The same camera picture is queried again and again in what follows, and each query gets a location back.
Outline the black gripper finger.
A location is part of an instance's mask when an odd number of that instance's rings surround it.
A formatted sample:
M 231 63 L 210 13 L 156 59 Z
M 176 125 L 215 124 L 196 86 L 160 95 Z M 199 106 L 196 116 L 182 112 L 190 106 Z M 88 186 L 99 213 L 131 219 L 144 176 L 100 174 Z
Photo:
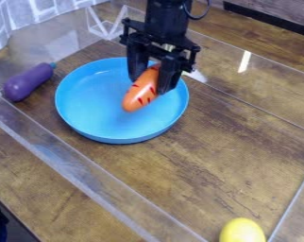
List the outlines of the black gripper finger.
M 147 68 L 150 42 L 142 39 L 127 40 L 127 76 L 135 81 Z
M 164 56 L 158 68 L 156 93 L 159 95 L 166 94 L 175 87 L 180 72 L 180 61 L 178 57 Z

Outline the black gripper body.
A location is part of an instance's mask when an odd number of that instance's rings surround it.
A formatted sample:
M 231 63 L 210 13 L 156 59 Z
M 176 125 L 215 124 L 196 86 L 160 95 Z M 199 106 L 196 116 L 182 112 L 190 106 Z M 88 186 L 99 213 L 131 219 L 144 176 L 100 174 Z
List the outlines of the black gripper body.
M 150 42 L 148 58 L 159 61 L 170 54 L 160 48 L 168 44 L 174 47 L 174 55 L 180 61 L 180 70 L 190 72 L 195 64 L 199 46 L 186 37 L 192 0 L 147 0 L 146 15 L 142 22 L 122 19 L 123 33 L 119 43 L 127 46 L 128 39 Z

